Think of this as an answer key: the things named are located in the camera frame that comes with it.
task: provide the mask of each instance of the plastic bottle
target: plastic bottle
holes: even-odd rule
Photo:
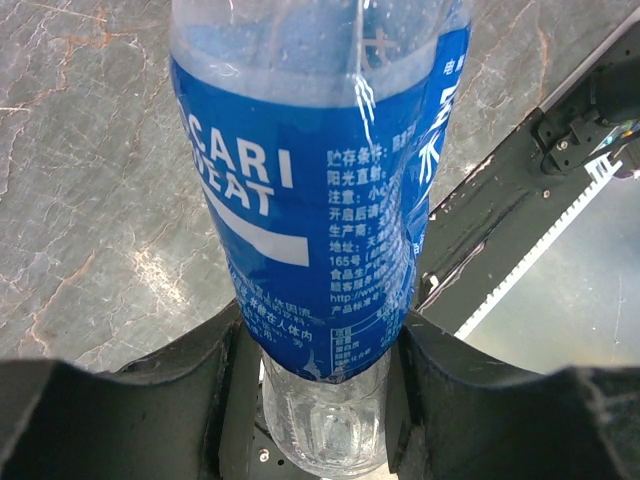
[[[171,73],[265,415],[303,469],[385,460],[388,349],[469,41],[461,0],[173,0]]]

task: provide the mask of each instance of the water bottle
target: water bottle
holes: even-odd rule
[[[173,0],[171,76],[282,452],[385,461],[389,348],[470,32],[463,0]]]

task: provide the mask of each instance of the bottle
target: bottle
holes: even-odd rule
[[[301,468],[384,462],[388,350],[469,42],[462,0],[173,0],[171,76],[265,416]]]

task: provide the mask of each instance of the bottle label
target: bottle label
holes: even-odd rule
[[[398,336],[468,42],[443,35],[429,77],[349,108],[243,97],[171,60],[247,327],[291,372],[346,380]]]

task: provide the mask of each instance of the black metal frame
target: black metal frame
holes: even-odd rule
[[[586,144],[599,143],[604,120],[618,117],[585,92],[598,85],[615,96],[602,79],[621,62],[637,69],[638,45],[640,23],[434,210],[419,261],[422,315],[408,315],[389,376],[387,451],[401,480],[640,478],[640,369],[541,377],[452,335],[589,185],[577,168]],[[315,478],[268,435],[259,356],[232,303],[116,373],[54,360],[0,363],[0,476]]]

